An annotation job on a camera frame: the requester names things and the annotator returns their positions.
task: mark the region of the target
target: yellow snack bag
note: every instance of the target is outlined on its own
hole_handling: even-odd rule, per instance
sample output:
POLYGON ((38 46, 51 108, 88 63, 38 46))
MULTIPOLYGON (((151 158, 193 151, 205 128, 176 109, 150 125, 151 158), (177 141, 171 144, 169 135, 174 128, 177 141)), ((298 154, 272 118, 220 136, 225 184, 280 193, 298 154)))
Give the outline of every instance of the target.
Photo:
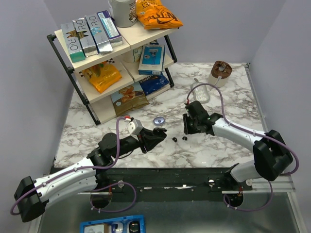
POLYGON ((103 93, 108 87, 122 78, 120 72, 113 65, 105 62, 84 69, 82 73, 99 93, 103 93))
POLYGON ((165 6, 161 0, 136 0, 139 21, 145 29, 167 29, 183 26, 182 22, 165 6))

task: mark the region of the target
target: marble table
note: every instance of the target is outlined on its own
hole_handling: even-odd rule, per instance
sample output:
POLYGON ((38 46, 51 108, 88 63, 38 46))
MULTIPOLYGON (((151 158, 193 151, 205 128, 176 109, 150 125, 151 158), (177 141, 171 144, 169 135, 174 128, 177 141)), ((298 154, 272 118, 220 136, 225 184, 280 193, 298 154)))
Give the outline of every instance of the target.
MULTIPOLYGON (((207 82, 212 63, 174 64, 171 75, 175 87, 150 100, 150 104, 128 114, 139 119, 143 126, 152 129, 153 119, 163 116, 167 138, 151 152, 143 154, 135 150, 131 156, 119 160, 115 167, 230 167, 235 163, 244 163, 253 159, 247 149, 225 138, 205 134, 188 135, 182 140, 185 99, 190 85, 197 78, 207 82)), ((225 100, 225 112, 228 119, 256 130, 262 130, 259 112, 243 64, 231 64, 233 72, 228 83, 221 88, 225 100)), ((221 113, 220 98, 216 90, 211 90, 206 110, 221 113)), ((54 166, 68 167, 86 157, 103 135, 116 131, 116 119, 96 126, 83 106, 76 92, 73 93, 68 117, 63 130, 54 166)), ((128 136, 126 124, 120 123, 121 138, 128 136)))

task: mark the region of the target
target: black metal frame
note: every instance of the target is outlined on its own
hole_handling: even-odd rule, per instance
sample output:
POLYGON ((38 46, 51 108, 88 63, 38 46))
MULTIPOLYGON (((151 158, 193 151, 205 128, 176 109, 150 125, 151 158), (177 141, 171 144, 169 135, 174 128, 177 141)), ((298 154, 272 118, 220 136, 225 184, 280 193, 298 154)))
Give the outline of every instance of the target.
MULTIPOLYGON (((52 46, 54 52, 56 53, 56 56, 57 56, 57 58, 59 59, 60 63, 62 64, 62 66, 63 66, 63 68, 64 68, 66 74, 68 75, 68 77, 69 77, 69 79, 70 79, 70 81, 71 81, 71 83, 72 83, 74 89, 77 91, 77 93, 78 93, 78 95, 79 95, 79 97, 80 97, 82 103, 83 103, 83 104, 85 105, 85 107, 87 108, 87 110, 88 110, 89 114, 91 115, 91 117, 92 117, 93 121, 95 122, 95 124, 96 124, 96 125, 100 125, 101 122, 95 117, 95 115, 94 115, 93 112, 91 111, 91 108, 90 108, 90 106, 89 106, 90 103, 89 103, 87 97, 85 97, 85 96, 82 94, 81 90, 79 89, 79 87, 78 87, 78 85, 77 85, 76 80, 75 80, 74 77, 72 76, 72 74, 73 74, 73 72, 74 72, 74 68, 73 68, 73 67, 67 67, 67 66, 66 66, 66 64, 65 64, 65 62, 64 62, 64 60, 63 60, 63 58, 62 58, 62 56, 60 55, 60 53, 59 53, 57 47, 55 46, 54 40, 55 40, 56 38, 57 38, 56 35, 52 35, 52 34, 50 34, 50 35, 47 36, 47 39, 49 40, 50 45, 52 46)), ((176 57, 174 48, 173 48, 173 46, 172 46, 172 44, 171 44, 171 40, 170 40, 170 38, 169 38, 168 35, 164 36, 164 38, 165 38, 166 44, 167 44, 167 46, 168 46, 168 48, 169 48, 169 51, 170 51, 170 53, 171 53, 172 59, 173 59, 174 63, 176 63, 176 62, 177 62, 177 57, 176 57)), ((168 68, 165 68, 165 72, 166 72, 167 77, 168 77, 168 79, 169 79, 171 88, 174 87, 175 84, 174 84, 174 81, 173 81, 173 79, 172 79, 172 76, 171 76, 171 73, 170 73, 169 69, 168 69, 168 68)))
MULTIPOLYGON (((52 167, 50 174, 61 170, 52 167)), ((224 183, 224 174, 229 170, 228 167, 111 168, 105 173, 111 183, 124 181, 132 184, 137 201, 223 201, 222 191, 238 191, 240 185, 244 191, 252 190, 245 182, 224 183), (214 180, 213 185, 210 185, 210 180, 214 180)), ((134 196, 132 188, 126 185, 122 189, 112 189, 112 195, 113 202, 131 202, 134 196)), ((101 197, 93 198, 100 202, 101 197)))

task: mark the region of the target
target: gray floor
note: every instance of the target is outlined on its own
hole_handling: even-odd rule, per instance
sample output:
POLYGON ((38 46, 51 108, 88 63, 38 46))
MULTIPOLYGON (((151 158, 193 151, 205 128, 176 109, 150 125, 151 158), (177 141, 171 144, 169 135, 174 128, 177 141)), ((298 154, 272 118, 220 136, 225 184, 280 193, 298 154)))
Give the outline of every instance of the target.
MULTIPOLYGON (((246 194, 244 208, 267 201, 267 194, 246 194)), ((125 207, 112 203, 109 208, 125 207)), ((262 211, 244 213, 226 208, 222 202, 139 202, 115 214, 91 211, 89 195, 76 195, 52 206, 44 214, 40 233, 78 233, 80 222, 129 215, 144 215, 147 233, 297 233, 286 193, 275 194, 262 211)))

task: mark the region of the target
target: gray wall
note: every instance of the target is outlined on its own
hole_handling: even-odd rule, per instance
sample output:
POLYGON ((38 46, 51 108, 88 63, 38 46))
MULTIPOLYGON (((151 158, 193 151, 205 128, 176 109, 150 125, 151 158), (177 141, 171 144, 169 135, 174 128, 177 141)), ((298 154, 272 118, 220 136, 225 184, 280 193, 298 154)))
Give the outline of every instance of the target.
POLYGON ((293 175, 311 231, 311 1, 287 0, 252 61, 251 75, 270 129, 278 130, 300 159, 293 175))
MULTIPOLYGON (((44 0, 56 24, 108 9, 107 0, 44 0)), ((180 62, 249 62, 285 0, 163 0, 184 26, 172 34, 180 62)))
POLYGON ((9 214, 13 194, 51 168, 72 87, 46 39, 57 26, 43 1, 2 2, 0 16, 0 231, 25 233, 9 214))

